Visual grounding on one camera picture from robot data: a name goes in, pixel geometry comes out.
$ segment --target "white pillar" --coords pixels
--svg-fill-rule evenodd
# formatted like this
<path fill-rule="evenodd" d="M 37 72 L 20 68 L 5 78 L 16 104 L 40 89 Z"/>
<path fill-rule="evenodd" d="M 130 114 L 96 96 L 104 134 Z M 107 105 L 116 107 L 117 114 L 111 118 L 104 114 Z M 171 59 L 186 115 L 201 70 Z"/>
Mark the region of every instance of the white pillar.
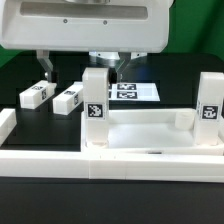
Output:
<path fill-rule="evenodd" d="M 87 68 L 83 74 L 86 146 L 108 146 L 109 75 L 107 68 Z"/>

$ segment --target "white tray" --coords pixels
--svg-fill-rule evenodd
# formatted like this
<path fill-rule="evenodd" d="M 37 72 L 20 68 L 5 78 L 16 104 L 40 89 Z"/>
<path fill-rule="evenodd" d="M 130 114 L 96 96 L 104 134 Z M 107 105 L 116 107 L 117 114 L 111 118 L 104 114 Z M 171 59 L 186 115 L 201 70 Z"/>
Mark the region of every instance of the white tray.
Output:
<path fill-rule="evenodd" d="M 175 127 L 177 112 L 192 109 L 118 110 L 110 111 L 109 146 L 106 149 L 87 148 L 85 145 L 84 114 L 82 115 L 81 149 L 83 152 L 132 152 L 145 154 L 223 155 L 224 122 L 217 146 L 194 143 L 193 129 Z"/>

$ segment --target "white block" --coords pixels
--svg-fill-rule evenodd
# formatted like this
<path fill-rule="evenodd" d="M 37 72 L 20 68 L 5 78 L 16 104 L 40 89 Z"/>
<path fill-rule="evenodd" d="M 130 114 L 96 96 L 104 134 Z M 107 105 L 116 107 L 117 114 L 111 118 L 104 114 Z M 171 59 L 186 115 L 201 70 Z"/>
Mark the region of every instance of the white block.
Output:
<path fill-rule="evenodd" d="M 201 73 L 194 138 L 199 145 L 217 145 L 224 98 L 224 74 Z"/>
<path fill-rule="evenodd" d="M 87 68 L 83 74 L 83 99 L 87 146 L 108 144 L 108 69 Z"/>
<path fill-rule="evenodd" d="M 53 99 L 55 114 L 68 115 L 83 102 L 83 85 L 74 83 Z"/>
<path fill-rule="evenodd" d="M 4 109 L 0 113 L 0 146 L 16 126 L 16 113 L 14 109 Z"/>
<path fill-rule="evenodd" d="M 40 81 L 24 92 L 20 93 L 21 108 L 36 109 L 55 93 L 56 83 Z"/>

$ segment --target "white foam block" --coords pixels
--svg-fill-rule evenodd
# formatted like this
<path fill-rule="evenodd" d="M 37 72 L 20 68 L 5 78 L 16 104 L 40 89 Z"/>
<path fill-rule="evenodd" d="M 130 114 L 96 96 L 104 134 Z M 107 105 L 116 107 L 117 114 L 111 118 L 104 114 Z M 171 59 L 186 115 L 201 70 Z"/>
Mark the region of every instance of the white foam block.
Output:
<path fill-rule="evenodd" d="M 107 145 L 109 133 L 108 69 L 87 68 L 83 74 L 86 144 Z"/>
<path fill-rule="evenodd" d="M 4 109 L 0 113 L 0 146 L 16 126 L 16 113 L 14 109 Z"/>
<path fill-rule="evenodd" d="M 83 85 L 74 83 L 53 99 L 55 114 L 68 115 L 83 102 Z"/>
<path fill-rule="evenodd" d="M 55 93 L 56 83 L 40 81 L 24 92 L 20 93 L 21 108 L 36 109 Z"/>
<path fill-rule="evenodd" d="M 224 74 L 201 73 L 194 138 L 199 145 L 217 145 L 224 98 Z"/>

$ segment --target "black table surface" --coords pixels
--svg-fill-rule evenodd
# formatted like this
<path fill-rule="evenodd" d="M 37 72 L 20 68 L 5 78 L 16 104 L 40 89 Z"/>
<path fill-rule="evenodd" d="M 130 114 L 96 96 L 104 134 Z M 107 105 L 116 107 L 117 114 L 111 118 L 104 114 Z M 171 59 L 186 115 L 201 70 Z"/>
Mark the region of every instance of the black table surface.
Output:
<path fill-rule="evenodd" d="M 56 52 L 58 95 L 84 69 L 85 53 Z M 152 54 L 129 64 L 127 82 L 154 82 L 157 103 L 111 102 L 110 109 L 195 108 L 200 73 L 224 72 L 208 54 Z M 19 93 L 44 79 L 35 52 L 24 52 L 0 69 L 0 110 L 16 108 L 17 127 L 4 149 L 79 151 L 82 105 L 69 116 L 54 115 L 52 98 L 35 111 L 20 109 Z M 181 223 L 223 224 L 224 184 L 0 178 L 0 223 Z"/>

